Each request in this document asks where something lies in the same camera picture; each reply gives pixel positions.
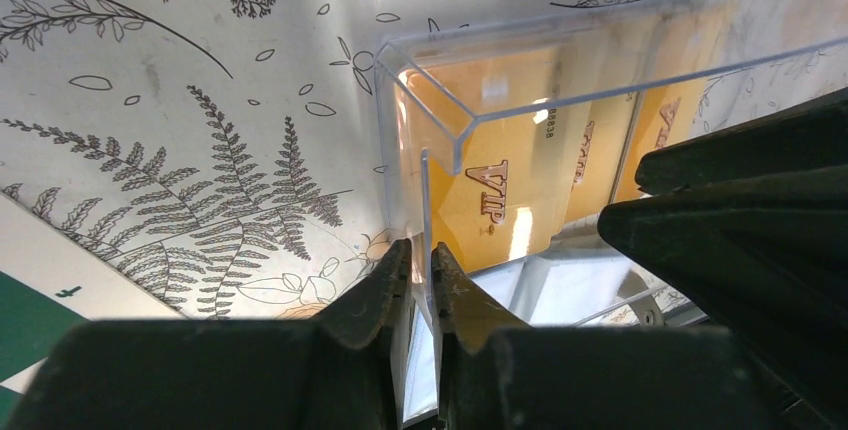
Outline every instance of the clear acrylic box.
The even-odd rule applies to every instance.
[[[524,273],[582,271],[599,297],[568,324],[667,297],[647,272],[644,288],[592,287],[605,271],[613,286],[637,271],[597,239],[593,219],[645,197],[639,160],[688,138],[707,77],[846,42],[848,0],[649,0],[386,43],[375,58],[385,218],[413,241],[425,318],[440,241],[472,277],[520,263],[515,289],[535,292],[536,306],[552,287],[522,283]],[[593,259],[606,267],[576,270]],[[669,298],[667,308],[682,297]]]

